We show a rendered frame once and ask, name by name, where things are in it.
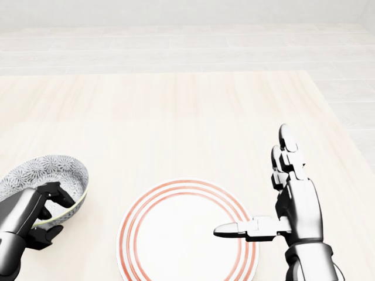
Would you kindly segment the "white plate with red rings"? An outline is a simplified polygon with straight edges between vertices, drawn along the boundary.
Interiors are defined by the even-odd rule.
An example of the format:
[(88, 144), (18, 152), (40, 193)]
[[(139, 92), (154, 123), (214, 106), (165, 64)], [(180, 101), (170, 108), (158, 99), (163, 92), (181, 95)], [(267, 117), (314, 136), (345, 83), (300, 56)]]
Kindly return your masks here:
[(248, 221), (245, 206), (207, 181), (177, 179), (140, 195), (118, 228), (123, 281), (253, 281), (259, 246), (219, 238), (214, 229)]

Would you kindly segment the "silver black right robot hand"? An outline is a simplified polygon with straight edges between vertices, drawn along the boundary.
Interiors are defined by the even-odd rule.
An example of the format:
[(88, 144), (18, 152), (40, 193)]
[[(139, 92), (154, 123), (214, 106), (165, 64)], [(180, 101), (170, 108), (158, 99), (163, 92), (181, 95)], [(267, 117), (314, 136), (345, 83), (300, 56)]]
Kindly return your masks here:
[(222, 238), (244, 238), (247, 242), (285, 238), (289, 246), (299, 242), (322, 242), (323, 222), (316, 188), (304, 172), (304, 157), (289, 126), (282, 124), (279, 145), (271, 150), (272, 186), (278, 191), (277, 219), (253, 217), (249, 221), (219, 225), (213, 235)]

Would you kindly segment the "patterned black white bowl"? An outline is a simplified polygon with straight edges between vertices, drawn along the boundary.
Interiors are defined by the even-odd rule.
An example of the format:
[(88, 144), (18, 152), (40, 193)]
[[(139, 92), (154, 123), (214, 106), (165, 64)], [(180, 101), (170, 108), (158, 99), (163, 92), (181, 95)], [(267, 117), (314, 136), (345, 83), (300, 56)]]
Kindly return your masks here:
[(67, 155), (44, 155), (28, 160), (12, 169), (0, 179), (0, 202), (25, 188), (35, 189), (48, 182), (59, 182), (60, 187), (74, 200), (74, 205), (64, 208), (47, 201), (49, 220), (36, 220), (34, 227), (50, 229), (61, 225), (80, 209), (88, 192), (88, 171), (85, 165)]

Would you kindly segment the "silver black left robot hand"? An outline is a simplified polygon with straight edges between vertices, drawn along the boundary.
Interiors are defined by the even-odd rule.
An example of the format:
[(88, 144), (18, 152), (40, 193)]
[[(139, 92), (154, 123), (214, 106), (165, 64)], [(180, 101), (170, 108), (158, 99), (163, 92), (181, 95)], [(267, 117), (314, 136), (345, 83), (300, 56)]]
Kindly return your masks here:
[(50, 211), (45, 207), (50, 200), (64, 208), (75, 202), (60, 187), (60, 183), (45, 183), (35, 189), (26, 188), (0, 202), (0, 242), (4, 239), (21, 248), (42, 250), (52, 244), (52, 239), (61, 233), (62, 225), (48, 230), (34, 226), (36, 220), (49, 220)]

